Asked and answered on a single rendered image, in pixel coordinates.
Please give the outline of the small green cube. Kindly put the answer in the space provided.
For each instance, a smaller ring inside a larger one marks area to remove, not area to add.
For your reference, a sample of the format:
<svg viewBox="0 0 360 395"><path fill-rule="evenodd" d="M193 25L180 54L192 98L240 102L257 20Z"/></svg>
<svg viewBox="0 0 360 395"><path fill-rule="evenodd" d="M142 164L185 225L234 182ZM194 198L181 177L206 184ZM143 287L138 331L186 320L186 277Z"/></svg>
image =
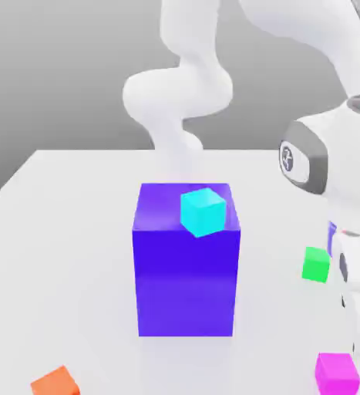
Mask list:
<svg viewBox="0 0 360 395"><path fill-rule="evenodd" d="M307 247L301 277L315 282L326 283L331 257L321 248Z"/></svg>

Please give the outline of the small cyan cube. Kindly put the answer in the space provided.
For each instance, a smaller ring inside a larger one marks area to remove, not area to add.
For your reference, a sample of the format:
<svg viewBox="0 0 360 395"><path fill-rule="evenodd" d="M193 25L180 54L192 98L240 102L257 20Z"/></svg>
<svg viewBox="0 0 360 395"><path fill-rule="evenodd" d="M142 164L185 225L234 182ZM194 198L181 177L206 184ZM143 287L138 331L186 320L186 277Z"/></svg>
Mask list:
<svg viewBox="0 0 360 395"><path fill-rule="evenodd" d="M227 202L209 187L180 195L180 222L195 238L223 231L226 212Z"/></svg>

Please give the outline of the small magenta cube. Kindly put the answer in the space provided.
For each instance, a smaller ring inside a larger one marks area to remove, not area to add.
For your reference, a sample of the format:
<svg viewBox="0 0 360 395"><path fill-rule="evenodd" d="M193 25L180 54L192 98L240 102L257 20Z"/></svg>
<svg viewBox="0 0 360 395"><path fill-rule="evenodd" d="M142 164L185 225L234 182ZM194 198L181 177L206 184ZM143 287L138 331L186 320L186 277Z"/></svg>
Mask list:
<svg viewBox="0 0 360 395"><path fill-rule="evenodd" d="M315 379L321 395L356 395L360 376L349 353L319 353Z"/></svg>

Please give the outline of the small orange cube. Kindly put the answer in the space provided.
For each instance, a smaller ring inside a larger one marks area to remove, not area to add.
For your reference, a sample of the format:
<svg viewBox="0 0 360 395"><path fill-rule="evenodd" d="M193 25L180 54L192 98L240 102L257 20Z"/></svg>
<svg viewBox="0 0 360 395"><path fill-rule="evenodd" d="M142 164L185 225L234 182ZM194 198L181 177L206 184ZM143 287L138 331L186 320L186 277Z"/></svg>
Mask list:
<svg viewBox="0 0 360 395"><path fill-rule="evenodd" d="M79 386L65 366L31 383L33 395L80 395Z"/></svg>

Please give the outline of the large purple box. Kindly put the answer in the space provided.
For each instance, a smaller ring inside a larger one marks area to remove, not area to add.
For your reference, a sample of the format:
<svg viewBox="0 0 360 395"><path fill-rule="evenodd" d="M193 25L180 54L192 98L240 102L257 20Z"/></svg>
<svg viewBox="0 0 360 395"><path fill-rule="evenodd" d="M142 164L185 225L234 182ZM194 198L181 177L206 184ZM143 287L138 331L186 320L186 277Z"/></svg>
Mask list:
<svg viewBox="0 0 360 395"><path fill-rule="evenodd" d="M180 222L182 194L203 184L143 183L133 222L140 336L232 336L241 226L228 184L222 231L197 238Z"/></svg>

